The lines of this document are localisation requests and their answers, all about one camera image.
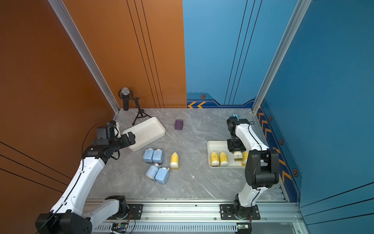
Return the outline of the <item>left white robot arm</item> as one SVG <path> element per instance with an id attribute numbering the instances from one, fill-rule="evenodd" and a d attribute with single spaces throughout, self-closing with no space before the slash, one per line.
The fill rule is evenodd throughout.
<path id="1" fill-rule="evenodd" d="M 35 222 L 38 234 L 90 234 L 111 216 L 130 215 L 124 196 L 110 196 L 88 213 L 83 208 L 91 188 L 113 153 L 135 144 L 132 132 L 117 136 L 99 135 L 82 154 L 79 168 L 58 202 Z"/>

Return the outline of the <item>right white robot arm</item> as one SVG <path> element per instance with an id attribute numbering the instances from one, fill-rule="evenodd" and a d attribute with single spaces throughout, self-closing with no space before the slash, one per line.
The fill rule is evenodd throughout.
<path id="1" fill-rule="evenodd" d="M 256 202 L 267 189 L 279 182 L 279 153 L 265 145 L 252 129 L 253 122 L 229 117 L 227 140 L 231 153 L 248 153 L 244 177 L 246 184 L 233 202 L 235 216 L 249 218 L 255 213 Z"/>

